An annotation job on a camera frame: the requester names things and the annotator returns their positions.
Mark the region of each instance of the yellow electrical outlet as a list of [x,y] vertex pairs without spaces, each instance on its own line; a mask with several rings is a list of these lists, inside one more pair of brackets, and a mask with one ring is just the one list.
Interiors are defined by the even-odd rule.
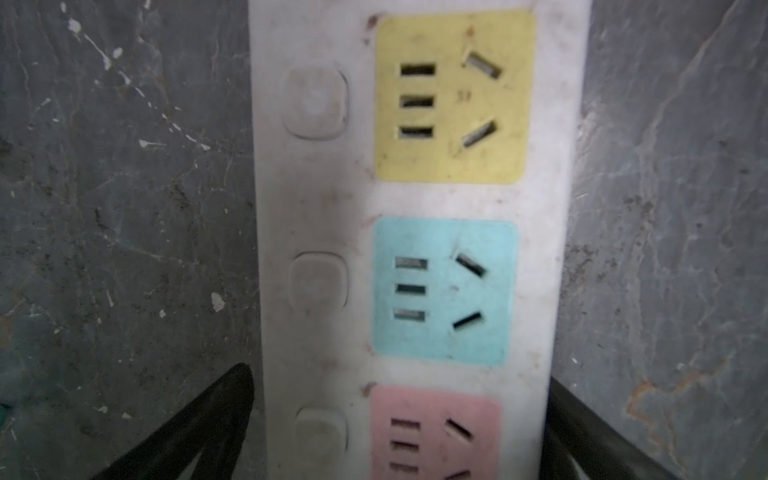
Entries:
[[384,18],[376,39],[376,173],[511,184],[525,169],[535,17],[527,10]]

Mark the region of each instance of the pink electrical outlet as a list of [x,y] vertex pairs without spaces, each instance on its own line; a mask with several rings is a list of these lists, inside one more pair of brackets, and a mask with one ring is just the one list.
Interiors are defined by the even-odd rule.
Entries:
[[371,480],[496,480],[501,420],[485,397],[377,386]]

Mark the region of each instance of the electrical outlet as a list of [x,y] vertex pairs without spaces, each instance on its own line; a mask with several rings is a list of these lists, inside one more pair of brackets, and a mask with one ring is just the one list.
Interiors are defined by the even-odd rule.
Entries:
[[481,396],[377,386],[371,480],[495,480],[502,407]]
[[383,217],[374,227],[373,347],[501,365],[518,234],[512,223]]
[[519,180],[528,149],[534,49],[529,10],[383,19],[376,38],[379,177]]

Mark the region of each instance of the socket hole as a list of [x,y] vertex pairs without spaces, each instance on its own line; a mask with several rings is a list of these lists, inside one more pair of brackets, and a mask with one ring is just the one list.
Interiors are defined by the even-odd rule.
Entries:
[[413,268],[414,270],[427,270],[427,259],[395,257],[395,268]]
[[453,419],[445,420],[445,431],[468,444],[475,437],[469,430],[459,425]]
[[427,312],[424,310],[404,310],[394,309],[394,317],[396,320],[411,320],[413,322],[423,322],[427,317]]
[[392,448],[394,452],[404,451],[404,452],[411,452],[411,453],[419,453],[419,446],[415,443],[397,442],[396,440],[392,440],[389,443],[389,446]]
[[482,278],[482,276],[485,275],[485,272],[487,272],[487,270],[483,268],[479,263],[473,261],[463,253],[460,253],[458,257],[456,257],[456,262],[480,278]]
[[432,127],[400,127],[400,138],[432,138]]
[[398,283],[395,287],[395,293],[405,293],[407,295],[426,295],[427,287],[423,285],[409,285],[407,283]]
[[500,67],[492,64],[490,61],[486,60],[485,58],[481,57],[480,55],[471,52],[467,59],[464,61],[464,66],[471,65],[472,67],[477,68],[479,71],[483,72],[484,74],[488,75],[490,78],[493,78],[494,80],[498,78],[499,75],[502,74],[502,70]]
[[466,328],[468,326],[471,326],[473,323],[479,323],[482,321],[482,314],[480,312],[475,312],[470,316],[466,316],[459,320],[458,322],[453,323],[453,329],[458,330],[461,328]]
[[472,478],[472,473],[469,470],[462,470],[459,473],[448,475],[445,480],[466,480],[467,478]]
[[400,108],[432,108],[435,97],[431,95],[400,95]]
[[422,423],[415,420],[392,419],[392,426],[399,429],[416,430],[417,432],[422,429]]
[[464,148],[469,148],[472,145],[478,143],[480,140],[487,138],[490,134],[497,130],[498,127],[496,127],[496,122],[491,120],[487,124],[483,124],[477,130],[469,132],[469,134],[465,135],[464,138],[462,138],[462,144],[464,145]]
[[418,475],[419,467],[415,465],[406,465],[405,463],[389,463],[389,469],[393,472],[409,473],[410,475]]
[[433,63],[401,63],[400,76],[415,77],[418,75],[432,77],[435,75],[435,69],[435,64]]

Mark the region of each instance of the blue electrical outlet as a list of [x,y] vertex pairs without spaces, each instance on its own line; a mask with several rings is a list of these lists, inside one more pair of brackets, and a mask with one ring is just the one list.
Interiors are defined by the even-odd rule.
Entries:
[[383,217],[373,235],[376,352],[504,362],[518,252],[513,224]]

